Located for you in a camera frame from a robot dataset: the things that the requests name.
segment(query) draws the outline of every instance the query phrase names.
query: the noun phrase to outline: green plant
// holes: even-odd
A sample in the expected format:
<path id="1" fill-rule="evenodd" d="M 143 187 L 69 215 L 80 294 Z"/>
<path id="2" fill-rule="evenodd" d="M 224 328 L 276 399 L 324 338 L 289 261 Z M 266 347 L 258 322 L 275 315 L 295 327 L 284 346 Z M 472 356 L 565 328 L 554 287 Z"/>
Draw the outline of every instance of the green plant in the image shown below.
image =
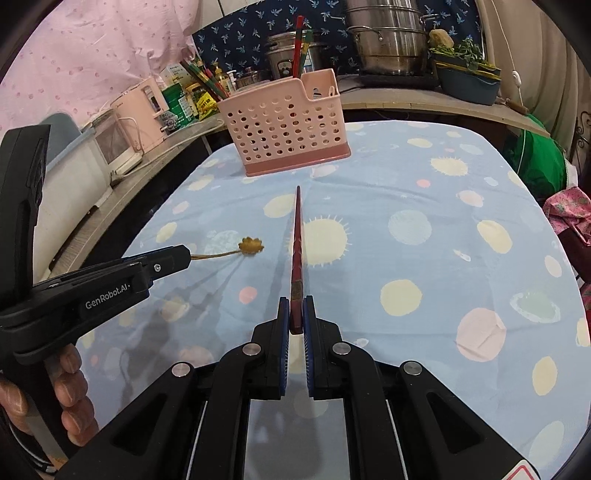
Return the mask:
<path id="1" fill-rule="evenodd" d="M 462 43 L 455 47 L 456 55 L 466 62 L 470 72 L 478 71 L 478 64 L 483 62 L 482 50 L 471 38 L 465 38 Z"/>
<path id="2" fill-rule="evenodd" d="M 445 45 L 438 45 L 435 48 L 430 49 L 433 53 L 439 53 L 441 55 L 447 55 L 448 57 L 455 57 L 456 52 L 454 51 L 453 47 L 446 47 Z"/>

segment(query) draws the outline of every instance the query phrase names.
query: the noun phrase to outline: kitchen counter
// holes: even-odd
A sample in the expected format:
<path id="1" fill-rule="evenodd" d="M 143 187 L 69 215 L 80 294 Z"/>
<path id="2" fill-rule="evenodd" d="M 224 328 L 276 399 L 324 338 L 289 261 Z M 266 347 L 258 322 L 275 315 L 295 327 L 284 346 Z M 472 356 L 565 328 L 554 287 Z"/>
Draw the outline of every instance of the kitchen counter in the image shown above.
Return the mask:
<path id="1" fill-rule="evenodd" d="M 147 152 L 136 170 L 145 167 L 113 187 L 113 193 L 100 208 L 87 215 L 70 235 L 51 269 L 51 277 L 79 269 L 117 216 L 150 180 L 191 144 L 192 137 L 202 132 L 213 133 L 225 128 L 220 115 L 213 115 L 203 122 L 173 133 L 163 143 Z"/>
<path id="2" fill-rule="evenodd" d="M 341 91 L 354 85 L 339 81 Z M 505 105 L 477 105 L 464 102 L 436 90 L 363 88 L 345 91 L 340 96 L 343 110 L 393 109 L 463 115 L 519 128 L 549 138 L 550 134 L 531 119 Z"/>

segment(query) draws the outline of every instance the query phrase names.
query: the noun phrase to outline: pink appliance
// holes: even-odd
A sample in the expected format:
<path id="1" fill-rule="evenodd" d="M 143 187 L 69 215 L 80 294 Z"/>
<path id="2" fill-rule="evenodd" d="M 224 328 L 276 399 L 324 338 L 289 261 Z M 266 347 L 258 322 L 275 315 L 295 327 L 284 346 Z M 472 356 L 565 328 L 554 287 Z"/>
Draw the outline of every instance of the pink appliance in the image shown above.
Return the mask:
<path id="1" fill-rule="evenodd" d="M 111 108 L 135 151 L 146 153 L 166 138 L 168 105 L 154 78 L 131 87 L 111 103 Z"/>

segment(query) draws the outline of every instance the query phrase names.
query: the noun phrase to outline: chopstick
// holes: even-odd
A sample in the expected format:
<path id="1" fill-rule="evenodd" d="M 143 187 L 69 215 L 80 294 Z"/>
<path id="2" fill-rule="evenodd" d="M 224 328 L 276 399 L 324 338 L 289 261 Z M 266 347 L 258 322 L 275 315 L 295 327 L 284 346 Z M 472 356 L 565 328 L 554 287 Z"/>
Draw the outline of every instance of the chopstick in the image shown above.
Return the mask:
<path id="1" fill-rule="evenodd" d="M 304 16 L 298 15 L 295 21 L 295 50 L 291 71 L 294 78 L 300 78 L 301 36 L 304 27 Z"/>
<path id="2" fill-rule="evenodd" d="M 304 332 L 302 324 L 304 280 L 301 266 L 301 197 L 299 186 L 295 199 L 294 254 L 291 263 L 290 332 L 292 335 L 299 335 Z"/>
<path id="3" fill-rule="evenodd" d="M 301 77 L 301 74 L 304 72 L 304 66 L 306 65 L 306 58 L 308 57 L 308 50 L 310 49 L 310 44 L 312 43 L 313 39 L 313 32 L 312 30 L 306 30 L 304 34 L 304 41 L 301 46 L 301 59 L 300 65 L 298 68 L 298 78 Z"/>

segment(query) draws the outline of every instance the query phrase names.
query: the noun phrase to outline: power cord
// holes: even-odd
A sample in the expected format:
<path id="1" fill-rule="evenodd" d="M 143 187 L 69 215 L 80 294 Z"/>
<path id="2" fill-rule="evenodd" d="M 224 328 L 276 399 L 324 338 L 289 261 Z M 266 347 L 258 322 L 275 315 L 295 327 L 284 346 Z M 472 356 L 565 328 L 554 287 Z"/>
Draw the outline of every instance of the power cord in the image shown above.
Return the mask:
<path id="1" fill-rule="evenodd" d="M 521 76 L 519 72 L 515 69 L 515 62 L 513 60 L 513 54 L 511 53 L 511 47 L 509 46 L 509 40 L 507 39 L 507 35 L 505 34 L 505 29 L 503 28 L 503 24 L 501 23 L 501 16 L 499 15 L 499 11 L 496 8 L 495 2 L 491 0 L 492 6 L 495 9 L 496 17 L 499 20 L 499 26 L 501 28 L 501 32 L 503 33 L 503 37 L 505 39 L 505 43 L 507 44 L 507 50 L 509 50 L 509 57 L 511 58 L 511 66 L 513 67 L 513 82 L 517 87 L 517 91 L 519 92 L 519 101 L 521 102 L 521 106 L 525 107 L 523 104 L 523 97 L 521 95 L 521 86 L 523 82 L 521 81 Z M 521 164 L 523 163 L 523 157 L 525 155 L 525 130 L 523 131 L 523 148 L 521 150 L 521 158 L 519 159 L 519 165 L 517 166 L 517 175 L 519 175 L 519 171 L 521 170 Z"/>

